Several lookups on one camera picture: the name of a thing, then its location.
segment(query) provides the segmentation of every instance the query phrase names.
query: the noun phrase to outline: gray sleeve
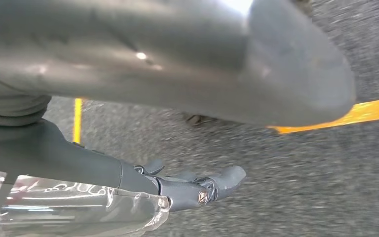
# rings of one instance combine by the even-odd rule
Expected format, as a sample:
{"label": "gray sleeve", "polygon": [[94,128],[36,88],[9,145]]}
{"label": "gray sleeve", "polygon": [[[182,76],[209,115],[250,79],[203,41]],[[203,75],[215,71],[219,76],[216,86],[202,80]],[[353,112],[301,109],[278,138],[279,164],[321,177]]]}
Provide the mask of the gray sleeve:
{"label": "gray sleeve", "polygon": [[0,81],[0,126],[24,126],[44,115],[51,96],[24,93]]}

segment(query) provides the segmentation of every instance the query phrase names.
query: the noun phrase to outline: plastic sheet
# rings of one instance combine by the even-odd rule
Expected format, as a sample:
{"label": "plastic sheet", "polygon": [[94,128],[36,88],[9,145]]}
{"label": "plastic sheet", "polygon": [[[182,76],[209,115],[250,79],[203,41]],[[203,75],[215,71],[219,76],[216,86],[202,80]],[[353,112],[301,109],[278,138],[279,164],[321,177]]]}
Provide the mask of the plastic sheet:
{"label": "plastic sheet", "polygon": [[0,237],[136,237],[169,215],[167,197],[90,184],[18,176],[8,192]]}

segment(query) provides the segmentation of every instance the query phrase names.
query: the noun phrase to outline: yellow floor marking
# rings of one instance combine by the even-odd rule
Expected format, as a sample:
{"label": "yellow floor marking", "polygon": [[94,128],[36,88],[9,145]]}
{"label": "yellow floor marking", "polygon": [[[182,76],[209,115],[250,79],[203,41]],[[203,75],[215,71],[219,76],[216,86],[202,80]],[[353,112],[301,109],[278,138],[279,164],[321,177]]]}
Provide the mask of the yellow floor marking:
{"label": "yellow floor marking", "polygon": [[352,110],[343,118],[334,122],[327,122],[306,127],[270,127],[276,129],[280,134],[309,131],[314,129],[342,126],[358,122],[379,120],[379,100],[356,104]]}
{"label": "yellow floor marking", "polygon": [[75,99],[75,123],[73,128],[73,141],[80,143],[80,127],[82,122],[82,99]]}

